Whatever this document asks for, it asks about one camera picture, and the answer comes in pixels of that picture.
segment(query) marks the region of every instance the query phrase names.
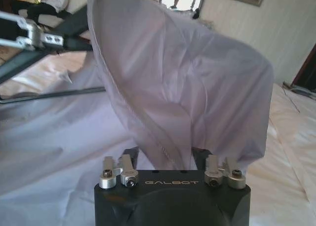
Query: floor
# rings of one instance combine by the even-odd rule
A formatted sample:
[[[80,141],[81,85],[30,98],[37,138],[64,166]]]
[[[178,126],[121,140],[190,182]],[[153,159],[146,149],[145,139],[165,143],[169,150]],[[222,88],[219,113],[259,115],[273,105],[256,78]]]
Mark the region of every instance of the floor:
[[[16,55],[20,49],[0,45],[0,65]]]

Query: silver bracket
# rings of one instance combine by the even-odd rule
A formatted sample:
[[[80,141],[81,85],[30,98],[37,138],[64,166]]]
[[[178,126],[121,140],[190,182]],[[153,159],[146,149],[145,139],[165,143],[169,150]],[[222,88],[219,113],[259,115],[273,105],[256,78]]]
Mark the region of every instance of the silver bracket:
[[[112,157],[106,157],[104,168],[100,176],[99,186],[102,189],[111,189],[117,184],[117,176],[120,175],[121,183],[129,188],[133,188],[138,183],[138,171],[133,168],[132,161],[128,154],[122,155],[122,166],[114,168]]]
[[[223,182],[223,174],[218,168],[218,157],[216,155],[209,155],[205,165],[205,183],[210,187],[219,187]]]
[[[15,41],[0,39],[0,45],[27,50],[44,48],[43,43],[61,47],[64,45],[62,36],[44,33],[33,20],[7,12],[0,12],[0,18],[16,22],[21,29],[28,31],[28,37],[17,37]]]
[[[117,185],[117,176],[122,172],[122,168],[114,168],[112,157],[106,157],[103,166],[104,170],[100,176],[99,186],[102,189],[111,189]]]
[[[133,168],[129,154],[122,155],[123,172],[120,175],[120,182],[126,187],[134,187],[138,183],[138,171]]]
[[[228,185],[234,189],[244,189],[246,178],[239,169],[237,161],[234,158],[226,158],[225,166],[228,172]]]

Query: screw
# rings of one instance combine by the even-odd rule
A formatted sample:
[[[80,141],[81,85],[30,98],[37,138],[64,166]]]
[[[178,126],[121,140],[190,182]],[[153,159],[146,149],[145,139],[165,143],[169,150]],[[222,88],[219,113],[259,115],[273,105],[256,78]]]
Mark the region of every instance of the screw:
[[[215,179],[210,180],[209,185],[211,187],[218,187],[219,186],[218,181]]]
[[[134,186],[136,186],[136,179],[135,178],[128,179],[126,182],[126,186],[128,188],[133,188]]]
[[[112,176],[112,174],[113,174],[112,170],[110,170],[110,169],[106,169],[106,170],[103,171],[103,176],[105,178],[110,178]]]
[[[234,177],[241,177],[242,176],[241,170],[238,170],[238,169],[233,170],[232,174]]]

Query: black pants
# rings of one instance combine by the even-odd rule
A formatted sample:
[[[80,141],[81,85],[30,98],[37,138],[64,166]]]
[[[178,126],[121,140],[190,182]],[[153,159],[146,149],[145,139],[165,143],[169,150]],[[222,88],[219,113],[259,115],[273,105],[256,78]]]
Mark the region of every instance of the black pants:
[[[29,19],[32,19],[36,23],[39,22],[40,14],[57,15],[56,9],[46,3],[34,4],[26,1],[13,0],[11,3],[13,13],[19,14],[19,10],[26,9]]]

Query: person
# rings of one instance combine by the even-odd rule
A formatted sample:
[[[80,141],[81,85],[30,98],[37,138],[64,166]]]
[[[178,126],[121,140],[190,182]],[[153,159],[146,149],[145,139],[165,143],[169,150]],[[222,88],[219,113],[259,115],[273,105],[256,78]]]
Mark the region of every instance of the person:
[[[179,0],[174,0],[174,4],[170,7],[170,9],[177,9],[178,2]]]
[[[13,0],[11,8],[15,14],[19,14],[19,10],[21,9],[26,9],[28,14],[27,18],[38,23],[40,14],[56,16],[67,7],[68,2],[69,0],[41,0],[41,3],[34,4],[25,1]]]

